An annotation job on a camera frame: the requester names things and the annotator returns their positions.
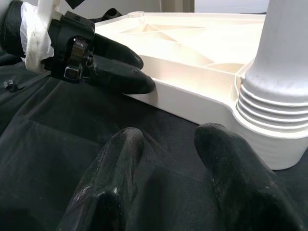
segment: wrinkled black fabric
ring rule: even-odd
[[[276,174],[248,142],[220,124],[197,128],[195,146],[212,175],[228,231],[307,231]]]
[[[124,231],[144,147],[136,128],[114,135],[83,174],[58,231]]]
[[[1,230],[56,230],[85,170],[126,127],[145,137],[128,230],[225,230],[194,147],[197,125],[106,89],[37,76],[23,64],[1,67],[0,82],[8,78],[25,87],[0,89]],[[308,214],[307,153],[276,174]]]

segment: white plastic base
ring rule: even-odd
[[[131,13],[96,32],[142,56],[156,91],[131,95],[197,124],[220,123],[243,136],[271,169],[295,165],[308,130],[273,131],[237,110],[241,77],[256,56],[263,15]]]

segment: black fabric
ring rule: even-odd
[[[101,148],[136,127],[145,144],[128,230],[225,231],[194,147],[196,124],[106,89],[37,76],[22,63],[0,68],[0,82],[7,79],[24,88],[0,89],[1,230],[56,230]],[[307,222],[308,153],[276,174]]]
[[[195,146],[212,175],[228,231],[307,231],[296,205],[248,142],[220,124],[197,128]]]

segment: white plastic pole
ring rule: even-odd
[[[308,129],[308,1],[271,0],[256,59],[242,79],[238,110],[257,126]]]

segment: white wall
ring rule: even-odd
[[[37,5],[38,0],[24,0]],[[160,0],[85,0],[73,12],[86,17],[103,16],[110,8],[116,8],[120,13],[127,14],[133,11],[160,12]],[[72,11],[65,0],[61,0],[60,12]]]
[[[270,0],[195,0],[198,13],[263,13]]]

